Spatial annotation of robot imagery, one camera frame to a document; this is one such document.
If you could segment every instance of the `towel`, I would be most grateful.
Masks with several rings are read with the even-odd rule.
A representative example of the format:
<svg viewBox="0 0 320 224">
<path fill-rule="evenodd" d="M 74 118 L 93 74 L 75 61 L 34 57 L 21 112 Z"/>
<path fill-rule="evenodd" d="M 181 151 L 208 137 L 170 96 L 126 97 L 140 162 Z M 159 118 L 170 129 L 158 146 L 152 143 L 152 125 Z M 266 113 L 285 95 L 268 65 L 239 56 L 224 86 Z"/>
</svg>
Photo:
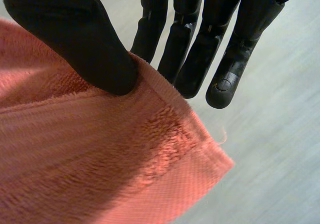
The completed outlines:
<svg viewBox="0 0 320 224">
<path fill-rule="evenodd" d="M 137 85 L 114 96 L 0 19 L 1 224 L 168 223 L 232 167 L 179 93 L 131 56 Z"/>
</svg>

